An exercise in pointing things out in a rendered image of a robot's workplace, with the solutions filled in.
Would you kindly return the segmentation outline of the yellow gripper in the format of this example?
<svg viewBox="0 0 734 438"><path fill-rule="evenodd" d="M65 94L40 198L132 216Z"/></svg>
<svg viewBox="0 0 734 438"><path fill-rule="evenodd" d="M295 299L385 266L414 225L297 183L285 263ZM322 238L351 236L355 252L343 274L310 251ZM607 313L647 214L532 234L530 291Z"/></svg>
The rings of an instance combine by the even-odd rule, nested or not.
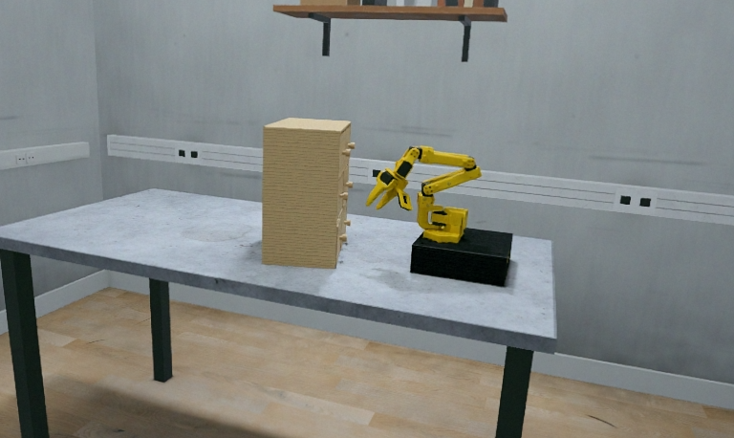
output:
<svg viewBox="0 0 734 438"><path fill-rule="evenodd" d="M377 177L377 185L373 189L373 191L370 193L366 206L369 207L371 204L377 199L377 197L384 191L387 190L385 195L383 195L380 202L377 204L376 209L380 209L384 207L388 202L390 202L393 198L396 196L399 197L399 205L401 208L404 208L406 210L412 210L410 197L408 194L406 194L403 190L408 185L408 181L402 179L399 175L396 173L393 173L394 171L390 168L385 168L386 171L380 171Z"/></svg>

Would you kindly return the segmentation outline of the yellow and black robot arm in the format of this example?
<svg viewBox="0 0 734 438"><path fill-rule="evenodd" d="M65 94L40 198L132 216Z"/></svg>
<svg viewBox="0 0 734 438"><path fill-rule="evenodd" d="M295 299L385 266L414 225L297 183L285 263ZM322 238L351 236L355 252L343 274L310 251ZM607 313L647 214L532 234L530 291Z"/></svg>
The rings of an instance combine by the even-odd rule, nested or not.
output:
<svg viewBox="0 0 734 438"><path fill-rule="evenodd" d="M408 152L409 155L407 155ZM443 155L440 155L439 153ZM463 169L423 181L421 183L421 192L418 192L417 199L417 222L424 230L423 238L431 239L439 243L458 243L464 234L462 221L465 209L443 208L443 206L436 206L434 205L435 198L433 193L480 178L482 177L481 169L476 166L475 160L471 156L437 152L434 151L432 147L427 146L409 146L402 158L395 162L396 166L393 173L396 173L405 180L413 169L413 164L416 159L423 164L445 164L464 167ZM428 211L432 211L430 220L432 223L428 223Z"/></svg>

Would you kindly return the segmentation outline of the tan wooden chest of drawers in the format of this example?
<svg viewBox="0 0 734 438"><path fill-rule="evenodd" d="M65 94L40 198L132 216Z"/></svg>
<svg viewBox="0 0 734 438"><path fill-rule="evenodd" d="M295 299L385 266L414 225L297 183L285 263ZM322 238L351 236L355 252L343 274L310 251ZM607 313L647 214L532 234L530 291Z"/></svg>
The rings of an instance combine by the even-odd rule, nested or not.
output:
<svg viewBox="0 0 734 438"><path fill-rule="evenodd" d="M342 198L337 219L338 180L349 163L339 176L340 133L349 125L288 118L263 126L262 264L335 269L345 206Z"/></svg>

